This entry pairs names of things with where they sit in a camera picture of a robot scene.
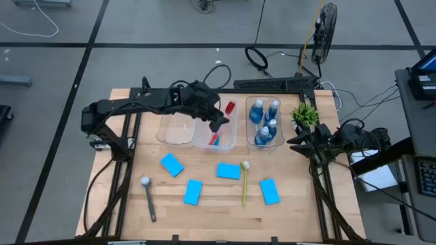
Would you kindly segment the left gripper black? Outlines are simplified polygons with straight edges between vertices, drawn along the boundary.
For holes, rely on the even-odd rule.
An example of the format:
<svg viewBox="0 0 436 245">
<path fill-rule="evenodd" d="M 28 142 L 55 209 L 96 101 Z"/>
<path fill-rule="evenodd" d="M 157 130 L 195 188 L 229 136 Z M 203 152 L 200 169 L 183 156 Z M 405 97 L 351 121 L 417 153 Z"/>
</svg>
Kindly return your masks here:
<svg viewBox="0 0 436 245">
<path fill-rule="evenodd" d="M 184 112 L 192 118 L 211 119 L 209 128 L 213 133 L 218 131 L 218 123 L 228 123 L 221 110 L 215 107 L 220 100 L 218 93 L 206 83 L 198 80 L 183 89 Z"/>
</svg>

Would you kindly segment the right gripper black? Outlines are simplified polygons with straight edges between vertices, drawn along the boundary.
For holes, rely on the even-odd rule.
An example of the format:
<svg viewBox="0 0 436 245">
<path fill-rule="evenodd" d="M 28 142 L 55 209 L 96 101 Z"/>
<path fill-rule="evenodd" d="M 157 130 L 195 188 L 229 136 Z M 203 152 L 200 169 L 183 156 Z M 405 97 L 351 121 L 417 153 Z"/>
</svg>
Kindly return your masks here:
<svg viewBox="0 0 436 245">
<path fill-rule="evenodd" d="M 287 142 L 289 144 L 301 144 L 303 142 L 316 141 L 316 148 L 319 152 L 324 153 L 327 159 L 332 159 L 335 157 L 335 152 L 333 151 L 331 144 L 332 134 L 329 128 L 325 124 L 320 124 L 315 127 L 315 140 L 312 132 L 301 131 L 296 137 L 289 139 Z M 312 144 L 304 145 L 291 145 L 290 149 L 305 156 L 314 157 L 317 155 L 317 149 Z"/>
</svg>

